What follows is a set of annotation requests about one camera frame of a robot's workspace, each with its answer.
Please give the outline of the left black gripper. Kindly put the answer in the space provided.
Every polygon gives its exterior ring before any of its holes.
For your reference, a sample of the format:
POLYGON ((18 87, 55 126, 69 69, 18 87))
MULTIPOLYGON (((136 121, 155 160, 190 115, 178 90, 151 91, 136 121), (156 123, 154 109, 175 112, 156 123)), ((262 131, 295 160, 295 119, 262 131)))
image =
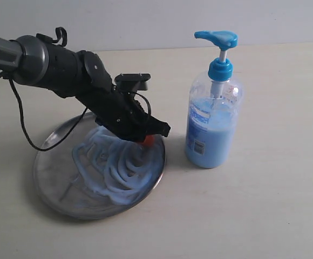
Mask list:
POLYGON ((141 105, 127 93, 91 90, 76 95, 76 99, 96 115, 100 125, 123 140, 152 147, 156 135, 167 137, 171 130, 164 121, 154 117, 149 120, 141 105))

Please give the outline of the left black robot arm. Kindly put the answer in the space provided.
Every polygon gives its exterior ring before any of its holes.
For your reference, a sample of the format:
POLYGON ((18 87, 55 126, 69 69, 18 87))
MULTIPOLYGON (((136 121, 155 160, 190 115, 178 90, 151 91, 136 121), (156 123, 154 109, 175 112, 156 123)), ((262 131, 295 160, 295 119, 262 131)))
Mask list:
POLYGON ((153 117, 135 99, 147 90, 148 73, 122 73, 112 78, 99 56, 66 48, 67 32, 57 38, 43 34, 13 40, 0 38, 0 79, 45 88, 61 98, 74 97, 120 139, 144 142, 149 135, 168 136, 170 125, 153 117))

